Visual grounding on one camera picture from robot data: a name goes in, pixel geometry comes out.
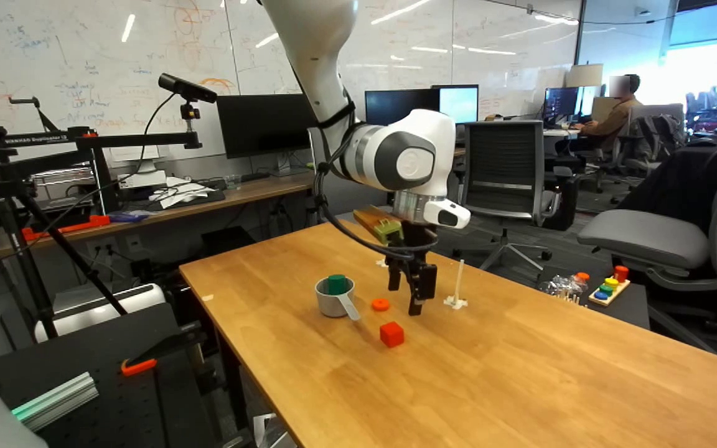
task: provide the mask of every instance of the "black monitor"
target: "black monitor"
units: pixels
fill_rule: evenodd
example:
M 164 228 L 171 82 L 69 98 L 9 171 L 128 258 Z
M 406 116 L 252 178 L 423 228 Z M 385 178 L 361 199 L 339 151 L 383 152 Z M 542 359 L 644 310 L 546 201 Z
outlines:
M 229 159 L 306 149 L 317 125 L 303 94 L 219 96 L 217 113 Z
M 544 96 L 544 119 L 554 120 L 564 114 L 580 114 L 580 98 L 578 87 L 547 88 Z
M 367 123 L 387 126 L 400 121 L 413 110 L 439 110 L 439 91 L 432 88 L 410 90 L 367 90 Z
M 477 121 L 480 87 L 471 85 L 433 85 L 439 90 L 439 111 L 455 120 L 456 124 Z

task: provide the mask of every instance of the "black tripod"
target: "black tripod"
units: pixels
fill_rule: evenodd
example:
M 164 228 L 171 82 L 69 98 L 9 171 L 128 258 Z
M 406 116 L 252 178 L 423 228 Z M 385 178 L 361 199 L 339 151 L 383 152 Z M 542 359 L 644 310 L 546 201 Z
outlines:
M 37 309 L 37 318 L 43 323 L 48 338 L 57 337 L 57 329 L 54 327 L 54 310 L 52 309 L 51 300 L 49 300 L 48 292 L 45 290 L 40 274 L 37 271 L 34 258 L 29 252 L 26 241 L 24 240 L 20 226 L 17 221 L 17 209 L 12 198 L 16 198 L 18 202 L 23 204 L 26 210 L 31 213 L 34 218 L 46 227 L 46 231 L 57 242 L 64 252 L 71 257 L 71 260 L 77 267 L 82 270 L 86 278 L 101 292 L 103 297 L 107 298 L 109 303 L 121 315 L 125 315 L 126 309 L 118 302 L 114 295 L 107 289 L 105 284 L 98 278 L 98 271 L 92 269 L 90 264 L 77 253 L 68 240 L 63 237 L 57 228 L 51 225 L 49 217 L 43 213 L 43 210 L 36 204 L 32 198 L 31 186 L 28 182 L 23 181 L 27 175 L 20 173 L 18 163 L 11 164 L 9 156 L 17 154 L 15 149 L 8 147 L 9 142 L 5 141 L 7 131 L 0 127 L 0 224 L 11 241 L 12 250 L 15 252 L 19 266 L 22 268 L 26 286 L 32 295 L 32 300 Z

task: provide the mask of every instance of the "red cube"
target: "red cube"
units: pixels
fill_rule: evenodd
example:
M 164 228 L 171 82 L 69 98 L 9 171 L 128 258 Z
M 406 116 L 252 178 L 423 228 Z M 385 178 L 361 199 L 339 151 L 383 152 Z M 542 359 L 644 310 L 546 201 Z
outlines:
M 388 348 L 400 345 L 405 340 L 403 328 L 396 322 L 381 325 L 381 340 Z

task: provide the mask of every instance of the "seated person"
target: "seated person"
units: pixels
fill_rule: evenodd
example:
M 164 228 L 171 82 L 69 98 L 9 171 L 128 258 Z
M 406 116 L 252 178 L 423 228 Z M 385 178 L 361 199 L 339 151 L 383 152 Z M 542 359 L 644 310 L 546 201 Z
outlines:
M 557 142 L 555 150 L 558 151 L 558 154 L 566 154 L 568 150 L 593 151 L 596 148 L 601 148 L 607 154 L 612 153 L 621 128 L 629 121 L 629 110 L 640 105 L 640 102 L 635 99 L 635 92 L 639 87 L 640 76 L 638 75 L 625 75 L 614 80 L 612 97 L 620 100 L 620 103 L 615 105 L 601 123 L 590 121 L 586 124 L 575 124 L 574 129 L 580 130 L 580 136 L 586 138 Z

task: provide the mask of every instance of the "measuring cup handle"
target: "measuring cup handle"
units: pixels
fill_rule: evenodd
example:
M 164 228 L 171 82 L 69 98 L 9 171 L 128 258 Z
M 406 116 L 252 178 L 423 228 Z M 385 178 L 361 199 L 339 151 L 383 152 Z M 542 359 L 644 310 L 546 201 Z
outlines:
M 342 304 L 342 308 L 347 311 L 347 317 L 350 317 L 350 320 L 359 320 L 361 319 L 361 315 L 359 315 L 359 310 L 356 309 L 356 306 L 353 305 L 353 302 L 350 300 L 349 297 L 347 297 L 347 294 L 339 294 L 336 296 L 337 299 L 339 299 L 339 303 Z

